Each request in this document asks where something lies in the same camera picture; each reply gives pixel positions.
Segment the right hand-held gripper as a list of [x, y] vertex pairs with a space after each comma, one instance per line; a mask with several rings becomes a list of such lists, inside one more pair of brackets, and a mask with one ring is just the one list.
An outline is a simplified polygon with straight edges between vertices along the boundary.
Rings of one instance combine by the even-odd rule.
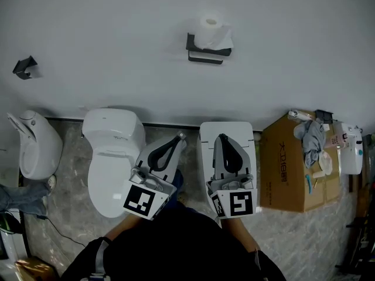
[[257, 188], [247, 151], [221, 133], [214, 142], [213, 168], [214, 180], [207, 181], [206, 188], [218, 218], [241, 218], [255, 214]]

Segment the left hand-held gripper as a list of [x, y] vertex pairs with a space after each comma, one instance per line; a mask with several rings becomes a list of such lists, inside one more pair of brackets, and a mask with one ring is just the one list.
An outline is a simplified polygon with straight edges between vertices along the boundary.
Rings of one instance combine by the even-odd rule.
[[186, 141], [175, 135], [160, 138], [142, 149], [137, 168], [132, 169], [130, 179], [124, 183], [125, 211], [151, 221], [156, 218], [176, 192], [172, 182], [186, 146]]

